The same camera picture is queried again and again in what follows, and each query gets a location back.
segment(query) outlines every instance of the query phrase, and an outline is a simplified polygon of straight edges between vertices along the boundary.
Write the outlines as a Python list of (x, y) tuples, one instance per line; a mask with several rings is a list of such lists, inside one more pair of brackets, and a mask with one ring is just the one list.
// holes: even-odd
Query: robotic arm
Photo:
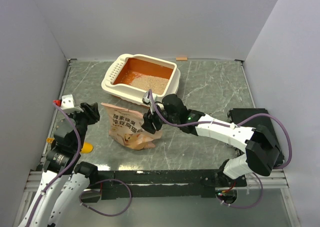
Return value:
[[(61, 109), (71, 118), (79, 133), (81, 146), (83, 146), (88, 125), (93, 125), (100, 120), (98, 103), (92, 105), (81, 103), (80, 106), (75, 107), (73, 96), (65, 95), (62, 97)], [(27, 226), (30, 216), (32, 216), (29, 224), (31, 227), (47, 227), (48, 222), (50, 224), (49, 226), (57, 227), (57, 224), (61, 221), (63, 210), (68, 207), (71, 201), (76, 199), (75, 197), (79, 196), (78, 193), (81, 193), (88, 187), (90, 180), (94, 178), (98, 171), (98, 168), (93, 164), (80, 163), (76, 167), (75, 174), (72, 175), (67, 188), (61, 194), (61, 190), (72, 174), (80, 158), (80, 154), (77, 155), (78, 141), (76, 133), (65, 119), (59, 122), (53, 137), (54, 141), (51, 144), (51, 150), (47, 153), (43, 166), (44, 171), (42, 173), (40, 186), (19, 227)], [(73, 165), (44, 192), (43, 189), (45, 186), (66, 169), (73, 158), (76, 158)], [(39, 203), (37, 203), (40, 195), (42, 195), (42, 197)]]
[(142, 128), (145, 131), (154, 134), (163, 124), (173, 124), (187, 134), (213, 138), (234, 146), (244, 154), (225, 161), (220, 167), (233, 180), (252, 172), (261, 176), (270, 175), (280, 150), (276, 139), (265, 126), (241, 127), (223, 122), (203, 112), (187, 109), (176, 94), (165, 96), (154, 106), (152, 96), (146, 92), (143, 97), (143, 102), (151, 105), (143, 115)]

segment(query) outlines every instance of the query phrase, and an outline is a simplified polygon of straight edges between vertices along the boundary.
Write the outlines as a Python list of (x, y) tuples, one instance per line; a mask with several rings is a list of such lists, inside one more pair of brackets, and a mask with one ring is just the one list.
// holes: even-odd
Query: small wooden piece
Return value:
[(176, 61), (187, 61), (188, 57), (177, 57), (175, 58)]

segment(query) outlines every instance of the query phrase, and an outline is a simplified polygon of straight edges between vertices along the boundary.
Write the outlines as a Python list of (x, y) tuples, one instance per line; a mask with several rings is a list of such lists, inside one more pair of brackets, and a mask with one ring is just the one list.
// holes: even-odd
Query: pet food bag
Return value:
[(108, 103), (101, 105), (108, 113), (111, 125), (109, 135), (113, 140), (136, 151), (156, 147), (152, 141), (160, 139), (162, 131), (157, 131), (155, 134), (145, 131), (141, 127), (144, 123), (142, 113)]

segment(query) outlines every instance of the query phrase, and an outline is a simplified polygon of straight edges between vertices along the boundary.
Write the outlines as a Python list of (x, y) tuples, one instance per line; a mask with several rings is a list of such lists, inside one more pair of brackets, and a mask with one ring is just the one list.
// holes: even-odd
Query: white wall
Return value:
[[(244, 62), (256, 105), (290, 134), (293, 158), (285, 174), (304, 227), (320, 224), (319, 57), (320, 1), (278, 0)], [(277, 135), (286, 150), (279, 128)]]
[(67, 58), (244, 60), (277, 0), (34, 0)]
[(33, 0), (0, 0), (0, 226), (41, 158), (67, 61)]

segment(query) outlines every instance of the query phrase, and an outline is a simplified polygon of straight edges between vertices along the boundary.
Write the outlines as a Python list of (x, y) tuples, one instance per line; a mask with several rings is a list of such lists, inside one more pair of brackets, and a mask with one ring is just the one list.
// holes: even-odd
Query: yellow object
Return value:
[[(51, 144), (54, 141), (53, 138), (47, 138), (46, 142)], [(81, 154), (89, 154), (94, 149), (94, 146), (90, 143), (84, 142), (83, 147), (81, 149)]]
[(188, 57), (177, 57), (175, 58), (176, 61), (187, 61)]

